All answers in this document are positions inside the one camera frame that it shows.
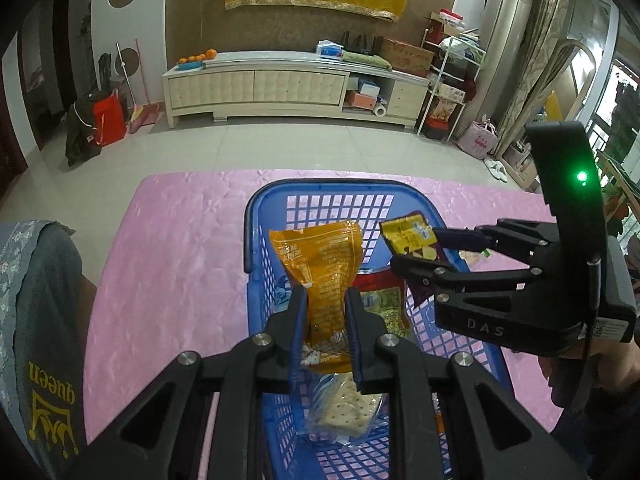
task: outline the blue plate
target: blue plate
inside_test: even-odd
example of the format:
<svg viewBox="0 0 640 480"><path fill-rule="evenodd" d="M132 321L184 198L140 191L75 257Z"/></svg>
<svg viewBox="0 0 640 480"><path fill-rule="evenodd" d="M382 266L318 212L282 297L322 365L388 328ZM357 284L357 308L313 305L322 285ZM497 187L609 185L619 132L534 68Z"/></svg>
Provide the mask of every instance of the blue plate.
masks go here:
<svg viewBox="0 0 640 480"><path fill-rule="evenodd" d="M201 61L191 61L188 63L178 63L178 70L192 70L194 68L200 68L202 66Z"/></svg>

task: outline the person's arm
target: person's arm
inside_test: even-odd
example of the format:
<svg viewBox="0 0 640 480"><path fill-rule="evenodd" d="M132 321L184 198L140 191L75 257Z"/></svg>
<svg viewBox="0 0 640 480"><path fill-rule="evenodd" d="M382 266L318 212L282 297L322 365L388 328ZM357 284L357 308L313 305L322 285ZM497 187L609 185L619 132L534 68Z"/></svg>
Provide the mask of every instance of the person's arm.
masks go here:
<svg viewBox="0 0 640 480"><path fill-rule="evenodd" d="M583 343L563 356L578 359ZM598 357L597 379L584 421L584 439L593 456L588 469L594 480L638 480L640 478L640 347L595 340L591 354ZM554 373L555 360L539 358L546 378Z"/></svg>

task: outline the red box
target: red box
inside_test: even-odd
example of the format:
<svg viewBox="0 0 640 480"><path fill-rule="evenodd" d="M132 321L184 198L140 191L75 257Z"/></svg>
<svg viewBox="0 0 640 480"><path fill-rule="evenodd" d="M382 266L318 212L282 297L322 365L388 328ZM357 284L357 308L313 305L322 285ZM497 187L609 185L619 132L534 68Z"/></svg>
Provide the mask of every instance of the red box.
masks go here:
<svg viewBox="0 0 640 480"><path fill-rule="evenodd" d="M376 98L368 95L358 94L354 90L348 90L345 95L345 101L355 108L364 108L365 110L373 110L376 105Z"/></svg>
<svg viewBox="0 0 640 480"><path fill-rule="evenodd" d="M127 125L124 123L122 106L115 90L109 97L94 103L92 111L97 129L95 142L98 146L106 146L124 138Z"/></svg>
<svg viewBox="0 0 640 480"><path fill-rule="evenodd" d="M440 42L446 36L453 36L457 38L460 35L460 31L455 27L451 27L449 23L444 22L437 12L432 12L427 24L427 34L425 41L429 43L440 44Z"/></svg>

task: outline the pink table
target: pink table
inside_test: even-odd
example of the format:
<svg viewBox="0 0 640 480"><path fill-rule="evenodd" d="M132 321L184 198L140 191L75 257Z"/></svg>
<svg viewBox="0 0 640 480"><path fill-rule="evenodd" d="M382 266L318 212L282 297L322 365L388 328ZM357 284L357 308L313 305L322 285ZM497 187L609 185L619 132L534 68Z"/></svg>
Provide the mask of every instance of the pink table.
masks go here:
<svg viewBox="0 0 640 480"><path fill-rule="evenodd" d="M122 219L95 298L84 366L89 441L181 351L217 354L248 335L242 228L251 195L281 178L336 176L406 182L433 202L449 227L551 218L540 195L429 178L293 170L150 176ZM474 270L519 266L492 254ZM517 399L550 430L560 409L550 402L537 360L504 355Z"/></svg>

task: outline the white slippers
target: white slippers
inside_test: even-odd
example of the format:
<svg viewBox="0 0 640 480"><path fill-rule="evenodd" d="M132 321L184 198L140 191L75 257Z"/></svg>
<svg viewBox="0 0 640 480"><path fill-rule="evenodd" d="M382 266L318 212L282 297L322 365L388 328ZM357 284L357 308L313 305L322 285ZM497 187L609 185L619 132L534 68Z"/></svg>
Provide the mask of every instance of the white slippers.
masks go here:
<svg viewBox="0 0 640 480"><path fill-rule="evenodd" d="M507 171L504 169L503 164L499 160L493 160L492 158L486 158L484 165L491 173L491 176L495 180L501 180L507 182Z"/></svg>

